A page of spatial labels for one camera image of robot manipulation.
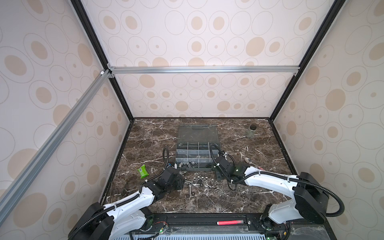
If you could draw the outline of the clear grey compartment organizer box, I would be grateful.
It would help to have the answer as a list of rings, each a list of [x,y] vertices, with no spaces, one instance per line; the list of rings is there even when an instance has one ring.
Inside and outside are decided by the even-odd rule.
[[[220,146],[218,126],[216,125],[181,125],[178,129],[176,163],[183,171],[209,172],[212,170],[217,149],[210,149],[211,144]]]

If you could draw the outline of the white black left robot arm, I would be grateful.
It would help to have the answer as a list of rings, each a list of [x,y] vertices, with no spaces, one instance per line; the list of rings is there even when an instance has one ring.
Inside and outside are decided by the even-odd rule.
[[[180,168],[170,162],[169,148],[162,152],[163,171],[145,180],[139,190],[128,197],[108,204],[91,204],[68,234],[69,240],[112,240],[143,227],[151,213],[146,209],[172,191],[182,190],[185,178]]]

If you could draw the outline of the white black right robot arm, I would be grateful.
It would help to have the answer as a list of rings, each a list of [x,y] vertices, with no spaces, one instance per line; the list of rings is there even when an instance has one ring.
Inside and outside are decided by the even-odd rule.
[[[249,164],[236,164],[234,158],[216,144],[210,144],[209,149],[214,168],[227,180],[229,186],[260,187],[289,197],[283,203],[266,206],[260,218],[266,230],[297,219],[323,224],[327,218],[339,217],[345,211],[341,198],[321,186],[309,173],[272,173]]]

